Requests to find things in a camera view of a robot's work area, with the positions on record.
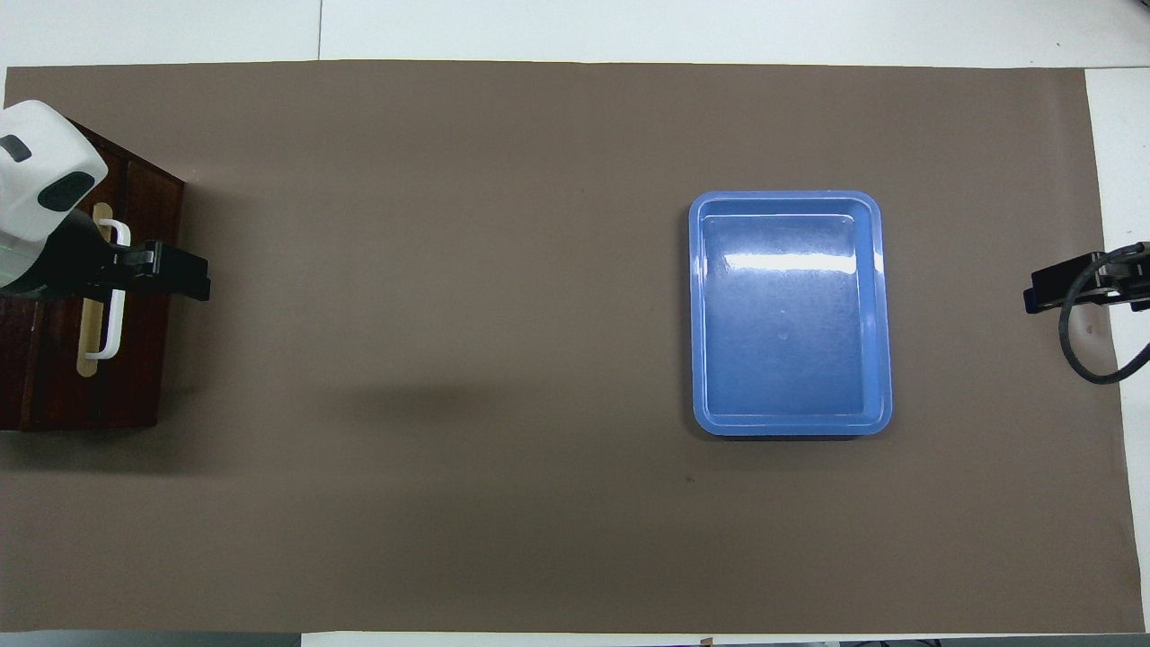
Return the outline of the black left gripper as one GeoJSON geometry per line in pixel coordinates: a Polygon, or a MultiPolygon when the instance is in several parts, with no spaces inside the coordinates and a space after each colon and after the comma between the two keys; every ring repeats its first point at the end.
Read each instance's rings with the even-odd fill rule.
{"type": "MultiPolygon", "coordinates": [[[[13,295],[112,296],[112,288],[95,282],[114,259],[112,242],[89,216],[68,216],[46,238],[34,263],[13,282],[13,295]]],[[[118,251],[118,286],[208,302],[209,263],[172,244],[144,241],[118,251]]]]}

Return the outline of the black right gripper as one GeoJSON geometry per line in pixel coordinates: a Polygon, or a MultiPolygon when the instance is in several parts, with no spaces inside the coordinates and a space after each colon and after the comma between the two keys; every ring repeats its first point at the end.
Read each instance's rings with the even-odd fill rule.
{"type": "MultiPolygon", "coordinates": [[[[1072,284],[1092,261],[1095,254],[1081,254],[1034,271],[1032,286],[1023,290],[1023,311],[1037,315],[1040,311],[1060,308],[1072,284]]],[[[1095,274],[1098,292],[1092,296],[1092,303],[1125,305],[1137,313],[1149,310],[1149,242],[1130,244],[1101,253],[1097,261],[1105,263],[1095,274]]]]}

